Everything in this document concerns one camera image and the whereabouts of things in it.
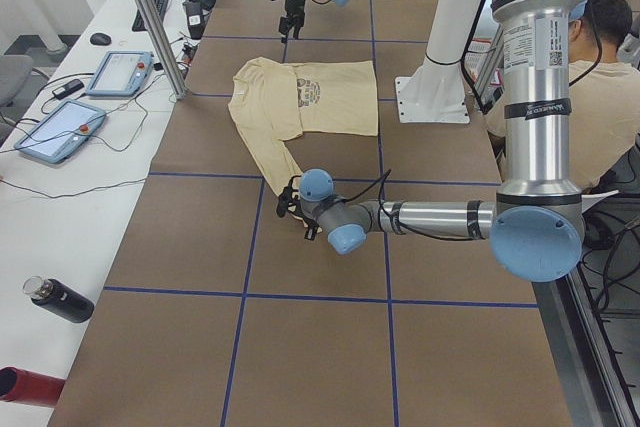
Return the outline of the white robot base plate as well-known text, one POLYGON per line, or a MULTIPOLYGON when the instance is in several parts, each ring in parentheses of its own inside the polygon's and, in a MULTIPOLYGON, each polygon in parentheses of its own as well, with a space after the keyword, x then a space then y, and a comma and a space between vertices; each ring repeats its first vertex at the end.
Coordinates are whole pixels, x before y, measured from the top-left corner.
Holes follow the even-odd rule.
POLYGON ((438 0, 425 58, 410 77, 398 77, 402 123, 467 124, 462 57, 482 0, 438 0))

